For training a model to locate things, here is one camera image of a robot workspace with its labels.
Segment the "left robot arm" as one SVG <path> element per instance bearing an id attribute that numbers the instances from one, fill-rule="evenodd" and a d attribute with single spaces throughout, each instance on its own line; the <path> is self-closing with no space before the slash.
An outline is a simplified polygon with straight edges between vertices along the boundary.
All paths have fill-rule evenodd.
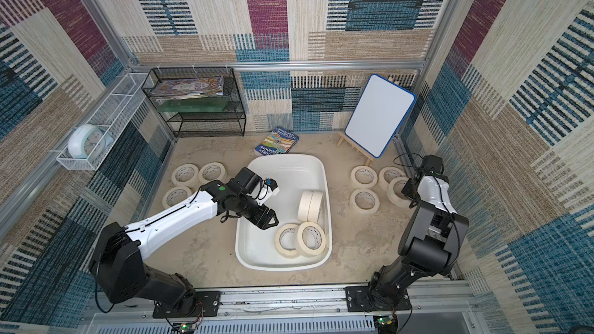
<path id="1" fill-rule="evenodd" d="M 183 202 L 142 221 L 103 228 L 89 270 L 97 288 L 116 305 L 132 298 L 157 303 L 165 314 L 195 315 L 198 297 L 182 275 L 167 274 L 145 263 L 152 253 L 190 228 L 217 216 L 239 217 L 261 230 L 278 226 L 275 210 L 265 201 L 278 194 L 274 179 L 255 177 L 241 185 L 236 181 L 211 181 Z"/>

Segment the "masking tape roll three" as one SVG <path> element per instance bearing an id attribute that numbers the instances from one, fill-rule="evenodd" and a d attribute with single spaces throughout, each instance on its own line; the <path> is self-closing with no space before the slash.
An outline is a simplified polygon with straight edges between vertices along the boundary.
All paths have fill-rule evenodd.
<path id="1" fill-rule="evenodd" d="M 200 184 L 199 172 L 198 166 L 191 163 L 183 164 L 173 171 L 171 180 L 175 186 L 195 188 Z"/>

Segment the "masking tape roll beneath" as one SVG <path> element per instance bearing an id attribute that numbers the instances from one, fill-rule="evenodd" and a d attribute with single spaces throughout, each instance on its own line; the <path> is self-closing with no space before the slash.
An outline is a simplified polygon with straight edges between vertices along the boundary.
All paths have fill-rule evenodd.
<path id="1" fill-rule="evenodd" d="M 351 193 L 350 206 L 357 213 L 370 215 L 378 211 L 380 200 L 373 190 L 356 189 Z"/>

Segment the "masking tape roll one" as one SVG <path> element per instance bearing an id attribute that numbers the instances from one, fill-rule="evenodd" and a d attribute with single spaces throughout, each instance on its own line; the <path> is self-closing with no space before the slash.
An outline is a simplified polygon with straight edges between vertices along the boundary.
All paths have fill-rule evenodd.
<path id="1" fill-rule="evenodd" d="M 215 180 L 224 181 L 227 176 L 227 170 L 220 162 L 210 162 L 205 164 L 198 173 L 198 178 L 202 184 Z"/>

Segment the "masking tape roll two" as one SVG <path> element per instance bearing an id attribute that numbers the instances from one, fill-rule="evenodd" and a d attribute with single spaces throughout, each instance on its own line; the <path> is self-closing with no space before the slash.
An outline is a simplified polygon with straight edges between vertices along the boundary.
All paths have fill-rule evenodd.
<path id="1" fill-rule="evenodd" d="M 387 191 L 390 182 L 393 179 L 397 179 L 399 177 L 406 178 L 406 174 L 402 170 L 400 170 L 399 168 L 397 168 L 395 166 L 384 167 L 378 174 L 378 183 L 380 185 L 380 188 L 382 188 L 382 190 L 384 190 L 384 191 Z"/>

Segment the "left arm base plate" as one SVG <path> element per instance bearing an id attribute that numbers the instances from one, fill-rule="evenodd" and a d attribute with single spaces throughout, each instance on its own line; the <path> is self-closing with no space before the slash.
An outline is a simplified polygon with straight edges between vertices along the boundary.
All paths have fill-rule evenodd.
<path id="1" fill-rule="evenodd" d="M 218 314 L 220 303 L 221 291 L 195 291 L 171 307 L 156 303 L 153 318 L 169 320 L 190 317 L 213 318 Z"/>

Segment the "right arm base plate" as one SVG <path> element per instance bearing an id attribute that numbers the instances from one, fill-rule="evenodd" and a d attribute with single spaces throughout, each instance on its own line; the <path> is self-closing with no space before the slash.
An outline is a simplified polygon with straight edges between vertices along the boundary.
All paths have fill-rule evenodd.
<path id="1" fill-rule="evenodd" d="M 383 297 L 377 292 L 370 293 L 368 286 L 352 285 L 344 288 L 348 312 L 409 311 L 410 301 L 402 297 L 398 301 Z"/>

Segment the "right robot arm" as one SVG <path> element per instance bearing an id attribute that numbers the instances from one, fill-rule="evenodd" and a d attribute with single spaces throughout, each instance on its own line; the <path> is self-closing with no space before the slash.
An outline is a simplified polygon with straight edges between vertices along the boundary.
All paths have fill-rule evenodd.
<path id="1" fill-rule="evenodd" d="M 368 285 L 369 310 L 395 309 L 420 278 L 448 275 L 460 255 L 470 221 L 450 202 L 442 158 L 427 155 L 402 193 L 414 210 L 398 245 L 398 258 L 374 273 Z"/>

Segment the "masking tape roll five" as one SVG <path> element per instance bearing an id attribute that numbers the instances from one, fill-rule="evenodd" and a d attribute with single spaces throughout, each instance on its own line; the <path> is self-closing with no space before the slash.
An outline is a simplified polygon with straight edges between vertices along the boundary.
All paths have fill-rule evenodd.
<path id="1" fill-rule="evenodd" d="M 186 186 L 175 186 L 168 190 L 162 198 L 162 205 L 165 209 L 174 207 L 175 205 L 182 203 L 188 197 L 192 195 L 192 190 Z"/>

